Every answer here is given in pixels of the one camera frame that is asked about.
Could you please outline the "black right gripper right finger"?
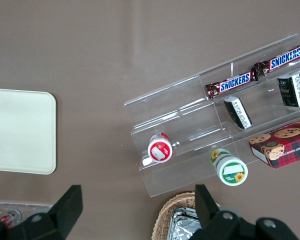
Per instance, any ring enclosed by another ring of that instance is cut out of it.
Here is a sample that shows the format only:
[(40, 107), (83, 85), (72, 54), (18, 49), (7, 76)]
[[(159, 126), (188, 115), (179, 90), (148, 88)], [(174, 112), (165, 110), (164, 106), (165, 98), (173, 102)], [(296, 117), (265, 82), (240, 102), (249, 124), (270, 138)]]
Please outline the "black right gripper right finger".
[(255, 226), (232, 211), (220, 210), (204, 184), (195, 186), (195, 211), (201, 228), (192, 240), (255, 239)]

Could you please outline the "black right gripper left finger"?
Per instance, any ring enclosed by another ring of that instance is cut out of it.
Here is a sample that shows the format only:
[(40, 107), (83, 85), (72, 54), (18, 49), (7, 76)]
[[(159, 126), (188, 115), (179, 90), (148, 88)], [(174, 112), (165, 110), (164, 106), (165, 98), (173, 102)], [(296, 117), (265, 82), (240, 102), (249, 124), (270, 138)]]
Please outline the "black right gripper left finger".
[(72, 185), (50, 208), (21, 224), (24, 240), (65, 240), (83, 212), (82, 186)]

